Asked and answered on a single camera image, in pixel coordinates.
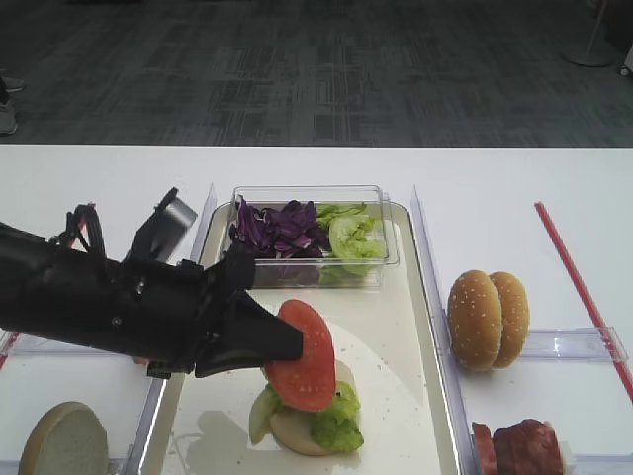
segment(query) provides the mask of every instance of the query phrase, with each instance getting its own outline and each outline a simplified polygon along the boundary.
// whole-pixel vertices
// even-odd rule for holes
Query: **white tray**
[[[331,328],[337,358],[353,370],[365,444],[354,455],[307,458],[268,435],[253,447],[248,413],[265,380],[258,369],[167,384],[147,463],[165,475],[457,473],[434,344],[407,210],[393,205],[401,263],[385,271],[380,290],[276,289],[251,295],[271,311],[290,298],[315,306]],[[216,262],[227,206],[214,213],[201,263]],[[161,443],[168,444],[162,460]]]

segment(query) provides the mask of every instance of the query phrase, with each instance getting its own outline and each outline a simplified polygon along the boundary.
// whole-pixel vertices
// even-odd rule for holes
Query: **sliced tomato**
[[[304,351],[294,361],[267,362],[266,376],[288,406],[322,411],[331,404],[336,390],[334,346],[327,324],[300,300],[284,302],[279,318],[304,334]]]

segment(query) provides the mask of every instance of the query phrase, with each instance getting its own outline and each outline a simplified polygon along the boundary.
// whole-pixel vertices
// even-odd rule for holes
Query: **robotic arm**
[[[90,206],[68,213],[65,231],[49,240],[0,223],[0,328],[145,358],[148,375],[161,378],[301,357],[302,333],[245,292],[252,257],[227,254],[208,269],[163,262],[195,219],[176,194],[163,198],[121,262],[106,257]],[[86,252],[71,248],[75,239]]]

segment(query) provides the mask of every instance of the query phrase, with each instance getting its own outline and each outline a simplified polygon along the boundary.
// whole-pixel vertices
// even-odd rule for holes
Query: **meat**
[[[490,429],[485,424],[473,423],[473,435],[484,475],[498,475],[497,456]]]
[[[479,450],[484,475],[563,475],[565,468],[554,430],[534,419],[495,431],[493,448],[497,460],[486,449],[490,431],[484,425],[473,424],[473,434]]]

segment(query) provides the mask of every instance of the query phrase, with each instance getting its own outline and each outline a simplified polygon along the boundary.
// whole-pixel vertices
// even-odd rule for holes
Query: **floor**
[[[0,143],[633,147],[583,0],[0,0]]]

